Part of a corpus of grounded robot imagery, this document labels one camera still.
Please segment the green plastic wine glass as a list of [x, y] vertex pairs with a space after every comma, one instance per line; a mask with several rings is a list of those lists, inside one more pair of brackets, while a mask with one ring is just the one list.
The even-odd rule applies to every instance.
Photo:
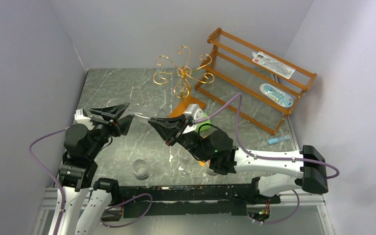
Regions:
[[198, 133], [198, 131], [200, 131], [200, 132], [207, 131], [210, 128], [211, 128], [211, 121], [210, 120], [206, 120], [206, 121], [204, 121], [202, 123], [199, 123], [196, 126], [195, 132]]

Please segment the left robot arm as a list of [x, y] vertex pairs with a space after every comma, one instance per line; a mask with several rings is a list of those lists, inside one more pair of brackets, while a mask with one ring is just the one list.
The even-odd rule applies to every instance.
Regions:
[[91, 235], [107, 208], [120, 201], [118, 181], [93, 181], [96, 157], [112, 138], [127, 135], [132, 115], [123, 116], [128, 102], [75, 112], [75, 124], [65, 132], [63, 163], [58, 175], [60, 187], [51, 223], [51, 235]]

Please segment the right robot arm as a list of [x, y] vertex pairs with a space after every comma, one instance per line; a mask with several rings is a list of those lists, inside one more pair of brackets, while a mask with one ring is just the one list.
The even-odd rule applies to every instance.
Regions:
[[202, 137], [200, 126], [192, 117], [180, 115], [173, 118], [152, 117], [148, 120], [166, 145], [178, 143], [195, 160], [209, 163], [209, 168], [219, 175], [237, 174], [247, 171], [264, 171], [269, 177], [262, 177], [249, 190], [255, 203], [280, 192], [302, 189], [313, 194], [329, 191], [326, 161], [311, 145], [301, 150], [270, 152], [243, 150], [234, 145], [233, 139], [222, 129]]

